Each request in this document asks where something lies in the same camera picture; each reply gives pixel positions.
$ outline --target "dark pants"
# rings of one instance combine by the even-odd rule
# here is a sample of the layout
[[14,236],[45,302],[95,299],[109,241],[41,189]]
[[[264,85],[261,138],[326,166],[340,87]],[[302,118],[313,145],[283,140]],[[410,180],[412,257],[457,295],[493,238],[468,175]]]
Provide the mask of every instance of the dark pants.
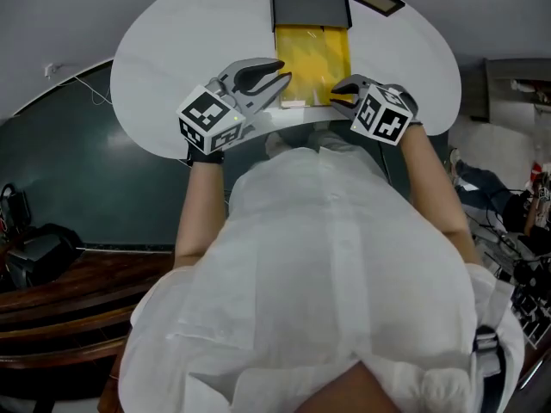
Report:
[[503,211],[509,199],[514,195],[490,170],[481,170],[458,161],[455,165],[457,175],[474,185],[478,190],[465,191],[457,187],[456,191],[462,204],[481,210],[490,209],[503,216]]

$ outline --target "tabletop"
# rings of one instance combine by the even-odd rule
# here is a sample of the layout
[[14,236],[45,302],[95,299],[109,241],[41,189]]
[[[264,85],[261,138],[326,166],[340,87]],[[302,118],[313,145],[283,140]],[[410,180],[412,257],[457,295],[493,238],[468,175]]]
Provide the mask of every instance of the tabletop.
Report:
[[[352,73],[404,86],[429,135],[447,131],[461,101],[461,79],[448,44],[414,8],[385,17],[350,0]],[[184,159],[188,143],[176,109],[197,84],[231,62],[276,58],[269,0],[157,0],[128,29],[115,54],[111,94],[117,119],[145,150]],[[330,107],[257,114],[243,142],[289,126],[343,120]]]

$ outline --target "black wristband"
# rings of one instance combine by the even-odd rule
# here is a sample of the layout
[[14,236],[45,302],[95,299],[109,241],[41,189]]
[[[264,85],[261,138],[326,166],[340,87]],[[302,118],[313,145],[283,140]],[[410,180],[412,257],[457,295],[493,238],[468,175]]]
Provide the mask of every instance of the black wristband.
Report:
[[216,163],[222,165],[224,163],[224,152],[218,150],[206,155],[194,145],[189,144],[187,164],[191,167],[194,162]]

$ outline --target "green floor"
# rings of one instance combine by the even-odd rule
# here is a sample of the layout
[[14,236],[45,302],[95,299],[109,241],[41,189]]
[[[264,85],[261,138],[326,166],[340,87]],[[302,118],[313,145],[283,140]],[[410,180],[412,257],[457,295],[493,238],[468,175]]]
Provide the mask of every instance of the green floor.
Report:
[[[106,93],[110,69],[85,80]],[[392,184],[404,196],[409,185],[398,149],[353,133],[344,121],[331,124],[351,144],[361,145],[378,163],[384,154]],[[291,145],[304,145],[312,126],[282,131]],[[225,182],[231,189],[254,163],[266,159],[264,137],[226,154]],[[447,133],[432,139],[447,153]],[[189,169],[138,147],[122,130],[113,108],[95,106],[90,91],[70,84],[36,102],[0,127],[0,186],[24,189],[33,225],[56,223],[86,243],[173,243]]]

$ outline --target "yellow package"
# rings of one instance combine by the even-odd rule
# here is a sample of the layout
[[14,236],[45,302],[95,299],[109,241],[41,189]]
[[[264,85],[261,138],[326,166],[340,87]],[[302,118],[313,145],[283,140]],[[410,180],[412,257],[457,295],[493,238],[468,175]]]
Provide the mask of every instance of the yellow package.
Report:
[[330,98],[352,101],[352,96],[333,95],[331,89],[350,76],[350,51],[345,28],[278,26],[277,58],[285,62],[281,73],[293,79],[281,95],[282,107],[327,106]]

